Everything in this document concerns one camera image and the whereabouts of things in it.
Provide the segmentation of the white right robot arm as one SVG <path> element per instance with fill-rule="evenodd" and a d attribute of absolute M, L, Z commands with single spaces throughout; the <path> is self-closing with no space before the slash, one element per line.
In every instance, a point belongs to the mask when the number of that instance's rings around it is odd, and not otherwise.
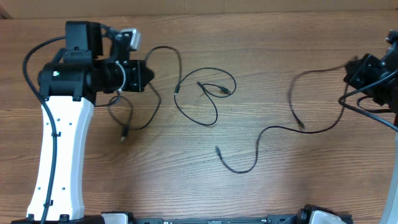
<path fill-rule="evenodd" d="M 391 152 L 388 153 L 389 172 L 386 198 L 378 223 L 397 223 L 397 31 L 389 30 L 385 41 L 388 48 L 382 57 L 366 54 L 345 65 L 344 82 L 353 90 L 338 98 L 344 108 L 360 114 L 391 131 Z M 346 102 L 348 98 L 362 94 L 378 106 L 385 106 L 393 115 L 389 121 L 375 111 L 360 108 Z"/>

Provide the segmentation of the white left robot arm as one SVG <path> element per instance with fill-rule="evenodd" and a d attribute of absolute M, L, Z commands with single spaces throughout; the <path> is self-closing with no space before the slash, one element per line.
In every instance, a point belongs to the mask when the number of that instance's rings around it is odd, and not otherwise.
<path fill-rule="evenodd" d="M 85 215 L 85 143 L 99 92 L 142 92 L 154 73 L 143 60 L 135 28 L 68 21 L 64 48 L 39 72 L 31 89 L 42 105 L 43 136 L 34 194 L 23 223 L 134 223 L 130 212 Z"/>

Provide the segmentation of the black cable silver USB plug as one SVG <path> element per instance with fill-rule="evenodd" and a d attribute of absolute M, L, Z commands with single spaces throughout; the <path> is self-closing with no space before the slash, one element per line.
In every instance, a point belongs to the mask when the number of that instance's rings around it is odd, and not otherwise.
<path fill-rule="evenodd" d="M 288 128 L 288 127 L 284 127 L 284 126 L 278 126 L 278 125 L 268 126 L 268 127 L 264 128 L 264 129 L 259 133 L 259 135 L 257 136 L 257 139 L 256 139 L 253 165 L 252 165 L 249 169 L 247 169 L 247 170 L 235 170 L 235 169 L 231 168 L 229 165 L 227 165 L 227 163 L 226 163 L 226 162 L 224 161 L 224 159 L 223 159 L 223 156 L 222 156 L 222 154 L 221 154 L 220 148 L 219 148 L 218 146 L 216 146 L 216 147 L 215 147 L 215 152 L 216 152 L 216 155 L 218 156 L 219 160 L 221 161 L 221 163 L 222 163 L 229 171 L 231 171 L 231 172 L 234 173 L 234 174 L 246 174 L 246 173 L 252 171 L 253 168 L 255 168 L 255 166 L 257 165 L 258 156 L 259 156 L 259 143 L 260 143 L 260 140 L 261 140 L 262 135 L 263 135 L 266 131 L 268 131 L 268 130 L 274 130 L 274 129 L 282 129 L 282 130 L 285 130 L 285 131 L 291 131 L 291 132 L 300 133 L 300 134 L 319 134 L 319 133 L 323 133 L 323 132 L 329 131 L 329 130 L 331 130 L 332 128 L 334 128 L 334 127 L 339 123 L 340 119 L 341 119 L 342 116 L 343 116 L 343 113 L 344 113 L 344 110 L 345 110 L 345 108 L 344 108 L 343 106 L 341 107 L 341 111 L 340 111 L 339 116 L 337 117 L 337 119 L 335 120 L 335 122 L 332 123 L 329 127 L 324 128 L 324 129 L 320 129 L 320 130 L 316 130 L 316 131 L 305 131 L 305 125 L 304 125 L 304 123 L 299 119 L 299 117 L 297 116 L 296 112 L 294 111 L 294 107 L 293 107 L 293 104 L 292 104 L 292 93 L 293 93 L 293 90 L 294 90 L 295 83 L 296 83 L 296 81 L 297 81 L 299 78 L 302 78 L 303 76 L 308 75 L 308 74 L 311 74 L 311 73 L 333 72 L 333 71 L 342 69 L 342 68 L 344 68 L 344 67 L 345 67 L 345 65 L 339 65 L 339 66 L 337 66 L 337 67 L 332 67 L 332 68 L 327 68 L 327 69 L 307 70 L 307 71 L 301 72 L 301 73 L 299 73 L 298 75 L 294 76 L 293 79 L 292 79 L 292 81 L 290 82 L 289 90 L 288 90 L 288 92 L 287 92 L 287 101 L 288 101 L 288 104 L 289 104 L 290 112 L 292 113 L 292 115 L 293 115 L 294 119 L 296 120 L 297 124 L 300 126 L 300 130 L 298 130 L 298 129 L 292 129 L 292 128 Z"/>

